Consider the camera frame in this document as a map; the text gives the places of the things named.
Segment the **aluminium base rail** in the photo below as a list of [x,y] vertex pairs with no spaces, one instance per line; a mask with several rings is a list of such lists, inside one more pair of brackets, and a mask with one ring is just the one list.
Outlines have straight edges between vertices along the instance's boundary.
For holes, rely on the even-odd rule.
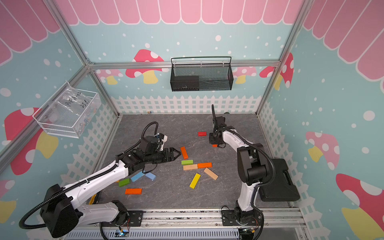
[[298,209],[261,208],[244,223],[227,207],[218,209],[146,209],[131,211],[121,227],[111,223],[78,227],[65,240],[309,240]]

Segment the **natural wood block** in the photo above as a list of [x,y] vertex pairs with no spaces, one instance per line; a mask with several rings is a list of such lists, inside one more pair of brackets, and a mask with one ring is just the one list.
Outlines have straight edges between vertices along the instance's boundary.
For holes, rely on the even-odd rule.
[[193,165],[184,165],[184,166],[183,166],[183,170],[184,170],[184,171],[197,170],[197,169],[198,169],[198,165],[197,165],[197,164],[193,164]]
[[204,169],[204,172],[209,176],[211,177],[213,180],[217,180],[218,179],[218,175],[216,175],[213,171],[211,171],[209,168],[205,168]]

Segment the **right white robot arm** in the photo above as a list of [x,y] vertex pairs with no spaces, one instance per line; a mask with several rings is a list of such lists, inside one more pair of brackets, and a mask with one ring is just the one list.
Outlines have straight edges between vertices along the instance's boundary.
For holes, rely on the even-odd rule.
[[209,134],[211,145],[218,148],[230,146],[237,153],[238,175],[242,181],[241,193],[234,208],[236,222],[245,228],[240,230],[241,240],[257,240],[261,236],[265,217],[255,206],[260,187],[271,184],[276,177],[276,167],[262,144],[255,144],[227,126],[225,117],[217,117],[212,105],[213,132]]

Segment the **green block lower left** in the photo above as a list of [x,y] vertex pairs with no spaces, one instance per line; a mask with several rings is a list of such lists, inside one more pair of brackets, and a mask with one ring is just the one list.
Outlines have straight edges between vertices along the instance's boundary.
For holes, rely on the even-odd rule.
[[126,185],[128,185],[128,184],[130,184],[130,183],[131,183],[131,180],[130,180],[130,179],[124,179],[124,180],[120,180],[120,181],[118,182],[119,187],[124,187],[124,186],[126,186]]

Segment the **clear plastic bag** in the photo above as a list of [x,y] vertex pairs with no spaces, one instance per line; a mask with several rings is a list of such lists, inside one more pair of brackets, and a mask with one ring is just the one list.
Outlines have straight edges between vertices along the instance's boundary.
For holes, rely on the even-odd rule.
[[49,106],[57,120],[76,122],[84,113],[92,98],[67,85],[66,89]]

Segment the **natural wood block right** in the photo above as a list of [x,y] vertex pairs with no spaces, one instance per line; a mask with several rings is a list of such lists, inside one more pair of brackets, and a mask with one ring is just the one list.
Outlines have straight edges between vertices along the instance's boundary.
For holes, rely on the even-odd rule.
[[211,171],[209,168],[205,168],[204,169],[204,172],[209,176],[211,177],[213,180],[217,180],[218,179],[218,175],[216,175],[213,171]]

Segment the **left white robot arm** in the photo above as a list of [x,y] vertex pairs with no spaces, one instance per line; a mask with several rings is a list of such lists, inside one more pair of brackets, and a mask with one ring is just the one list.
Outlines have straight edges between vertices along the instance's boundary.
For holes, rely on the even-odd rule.
[[151,136],[142,133],[137,143],[117,154],[105,168],[64,187],[51,186],[44,201],[21,218],[19,227],[24,230],[47,228],[53,238],[59,238],[83,225],[103,222],[119,228],[128,225],[131,216],[120,201],[96,205],[86,204],[86,201],[137,171],[145,174],[148,164],[157,166],[176,160],[182,153],[175,148],[165,148],[167,139],[158,132]]

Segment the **light blue long block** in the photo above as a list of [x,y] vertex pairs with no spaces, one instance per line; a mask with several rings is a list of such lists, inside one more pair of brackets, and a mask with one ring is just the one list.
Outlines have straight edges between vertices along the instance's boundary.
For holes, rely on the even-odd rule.
[[135,181],[139,180],[140,178],[142,178],[144,176],[145,176],[145,174],[142,171],[139,171],[137,174],[132,176],[130,179],[131,179],[132,182],[135,182]]

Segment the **orange block short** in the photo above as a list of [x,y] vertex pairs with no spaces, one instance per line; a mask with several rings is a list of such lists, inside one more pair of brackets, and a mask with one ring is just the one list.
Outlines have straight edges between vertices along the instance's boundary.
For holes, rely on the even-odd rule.
[[200,163],[200,164],[198,164],[199,169],[212,168],[212,167],[213,167],[212,163]]

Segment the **yellow handled tool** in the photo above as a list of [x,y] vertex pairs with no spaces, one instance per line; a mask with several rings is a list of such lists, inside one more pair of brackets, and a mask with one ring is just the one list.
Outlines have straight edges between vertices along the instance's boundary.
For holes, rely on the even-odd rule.
[[89,205],[93,205],[95,202],[95,198],[97,197],[97,194],[93,195],[89,201]]

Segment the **natural wood block left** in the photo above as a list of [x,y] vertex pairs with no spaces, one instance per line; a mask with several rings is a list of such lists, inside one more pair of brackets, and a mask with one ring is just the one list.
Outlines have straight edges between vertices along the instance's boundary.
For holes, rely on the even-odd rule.
[[198,165],[197,165],[197,164],[193,164],[193,165],[184,165],[184,166],[183,166],[183,170],[184,170],[184,171],[197,170],[197,169],[198,169]]

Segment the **green block centre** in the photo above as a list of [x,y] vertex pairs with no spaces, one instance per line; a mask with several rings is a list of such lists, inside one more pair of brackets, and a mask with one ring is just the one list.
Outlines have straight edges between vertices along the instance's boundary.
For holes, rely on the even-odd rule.
[[183,166],[186,166],[186,165],[193,165],[194,164],[194,161],[193,160],[183,160],[182,161],[182,165]]

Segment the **orange block front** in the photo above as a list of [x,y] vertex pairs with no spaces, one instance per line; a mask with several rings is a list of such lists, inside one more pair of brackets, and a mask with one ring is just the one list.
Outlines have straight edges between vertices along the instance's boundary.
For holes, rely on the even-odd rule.
[[126,189],[125,194],[126,195],[141,195],[143,189],[136,188],[136,189]]

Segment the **green block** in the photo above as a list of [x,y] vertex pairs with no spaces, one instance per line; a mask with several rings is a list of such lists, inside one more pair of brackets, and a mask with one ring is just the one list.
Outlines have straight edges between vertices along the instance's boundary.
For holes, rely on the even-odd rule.
[[194,161],[193,160],[183,160],[182,161],[182,165],[183,166],[186,166],[186,165],[193,165],[194,164]]
[[120,181],[118,182],[119,187],[124,187],[124,186],[126,186],[126,185],[128,185],[128,184],[130,184],[130,183],[131,183],[131,180],[130,180],[130,179],[124,179],[124,180],[120,180]]

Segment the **black box in basket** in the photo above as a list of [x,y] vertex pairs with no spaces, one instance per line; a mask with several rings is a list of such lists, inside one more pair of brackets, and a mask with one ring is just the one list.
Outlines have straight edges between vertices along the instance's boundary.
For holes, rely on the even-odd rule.
[[171,76],[171,89],[173,92],[199,91],[199,76]]

